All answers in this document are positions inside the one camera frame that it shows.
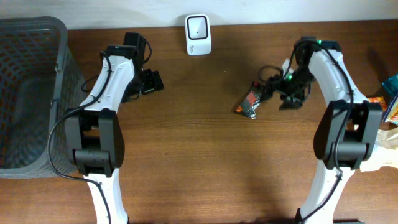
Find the silver foil snack packet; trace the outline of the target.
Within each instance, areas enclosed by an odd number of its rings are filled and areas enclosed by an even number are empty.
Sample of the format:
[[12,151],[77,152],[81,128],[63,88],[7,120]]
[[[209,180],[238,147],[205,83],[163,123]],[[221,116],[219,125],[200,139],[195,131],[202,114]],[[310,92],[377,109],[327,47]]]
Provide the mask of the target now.
[[234,112],[250,119],[256,119],[256,108],[264,101],[264,88],[263,84],[252,82],[246,96]]

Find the small orange snack packet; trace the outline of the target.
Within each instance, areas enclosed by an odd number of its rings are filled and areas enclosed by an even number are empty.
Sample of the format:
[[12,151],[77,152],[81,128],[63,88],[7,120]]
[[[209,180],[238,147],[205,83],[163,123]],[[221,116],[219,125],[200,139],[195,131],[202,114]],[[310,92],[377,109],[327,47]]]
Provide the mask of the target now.
[[368,98],[368,100],[371,103],[378,103],[381,106],[383,112],[387,110],[386,101],[383,96],[370,97]]

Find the beige PanTree snack pouch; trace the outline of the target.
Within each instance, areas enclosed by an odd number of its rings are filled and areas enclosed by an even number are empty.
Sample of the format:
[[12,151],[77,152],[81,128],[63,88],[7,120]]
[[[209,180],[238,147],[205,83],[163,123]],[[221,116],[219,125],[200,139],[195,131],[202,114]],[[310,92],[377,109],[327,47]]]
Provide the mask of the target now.
[[397,168],[397,128],[378,131],[371,157],[361,163],[360,171],[372,172],[382,167]]

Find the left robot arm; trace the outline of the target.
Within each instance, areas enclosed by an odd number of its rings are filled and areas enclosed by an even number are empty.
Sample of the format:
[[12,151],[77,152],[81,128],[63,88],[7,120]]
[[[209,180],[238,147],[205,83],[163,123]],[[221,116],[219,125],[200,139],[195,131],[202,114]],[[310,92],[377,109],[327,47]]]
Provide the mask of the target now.
[[98,223],[129,223],[119,182],[125,143],[118,120],[123,103],[164,89],[157,70],[144,69],[149,42],[127,32],[100,53],[102,69],[80,105],[63,118],[70,162],[90,188]]

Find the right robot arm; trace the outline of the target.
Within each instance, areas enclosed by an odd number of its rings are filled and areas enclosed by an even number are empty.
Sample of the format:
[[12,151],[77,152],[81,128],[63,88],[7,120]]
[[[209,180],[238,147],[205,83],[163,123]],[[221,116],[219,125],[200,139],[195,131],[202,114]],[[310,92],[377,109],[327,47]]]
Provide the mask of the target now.
[[372,156],[382,108],[358,90],[343,61],[338,42],[302,37],[290,56],[296,62],[266,80],[265,99],[280,94],[280,108],[298,109],[306,101],[305,89],[318,82],[326,111],[313,139],[317,171],[295,223],[333,223],[343,189],[360,165]]

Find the white barcode scanner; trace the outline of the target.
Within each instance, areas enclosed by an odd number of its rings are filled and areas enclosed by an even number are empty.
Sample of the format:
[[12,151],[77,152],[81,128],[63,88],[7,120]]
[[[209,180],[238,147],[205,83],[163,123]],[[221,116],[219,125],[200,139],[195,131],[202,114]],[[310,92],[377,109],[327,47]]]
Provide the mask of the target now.
[[192,14],[185,18],[187,54],[207,55],[211,52],[210,20],[204,14]]

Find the grey plastic mesh basket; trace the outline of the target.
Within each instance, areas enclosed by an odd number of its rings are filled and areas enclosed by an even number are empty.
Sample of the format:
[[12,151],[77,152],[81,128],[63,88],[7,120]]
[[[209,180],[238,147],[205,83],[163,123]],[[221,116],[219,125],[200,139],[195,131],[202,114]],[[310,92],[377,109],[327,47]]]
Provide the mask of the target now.
[[86,97],[84,78],[55,17],[1,20],[1,178],[53,177],[47,139]]

